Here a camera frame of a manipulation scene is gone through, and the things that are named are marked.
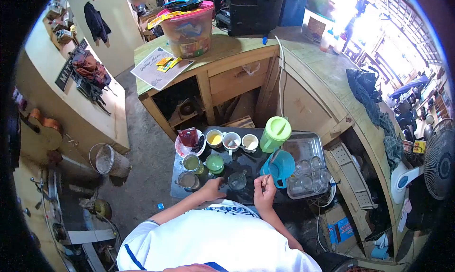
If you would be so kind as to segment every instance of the fan guard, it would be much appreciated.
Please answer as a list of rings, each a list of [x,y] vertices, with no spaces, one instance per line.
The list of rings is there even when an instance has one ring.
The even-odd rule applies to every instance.
[[[441,120],[431,132],[425,147],[424,178],[429,193],[442,200],[451,188],[454,174],[455,125],[452,119]]]

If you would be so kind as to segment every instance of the electric fan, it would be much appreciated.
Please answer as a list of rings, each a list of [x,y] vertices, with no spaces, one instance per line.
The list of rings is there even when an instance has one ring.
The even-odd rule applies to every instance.
[[[406,170],[400,162],[390,177],[392,199],[401,204],[405,196],[406,186],[415,178],[424,174],[425,184],[429,193],[436,200],[442,200],[451,188],[454,174],[454,143],[455,125],[452,119],[441,120],[431,132],[427,140],[424,154],[424,165]]]

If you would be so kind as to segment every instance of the pink plastic container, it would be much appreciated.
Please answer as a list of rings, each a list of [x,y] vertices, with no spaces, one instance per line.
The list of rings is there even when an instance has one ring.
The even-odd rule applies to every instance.
[[[169,46],[176,57],[184,59],[200,56],[210,49],[213,2],[203,1],[199,11],[179,15],[161,23]],[[170,13],[165,9],[157,16]]]

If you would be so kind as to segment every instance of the green pitcher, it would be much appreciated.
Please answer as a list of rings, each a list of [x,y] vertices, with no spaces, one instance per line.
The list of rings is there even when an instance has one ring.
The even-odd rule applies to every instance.
[[[279,116],[271,117],[265,125],[259,146],[265,153],[272,153],[291,136],[291,125]]]

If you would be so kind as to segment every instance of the jar lid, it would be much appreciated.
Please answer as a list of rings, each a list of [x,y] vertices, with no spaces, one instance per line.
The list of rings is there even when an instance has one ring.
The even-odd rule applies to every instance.
[[[265,131],[276,141],[285,141],[291,136],[291,124],[279,116],[271,117],[265,125]]]

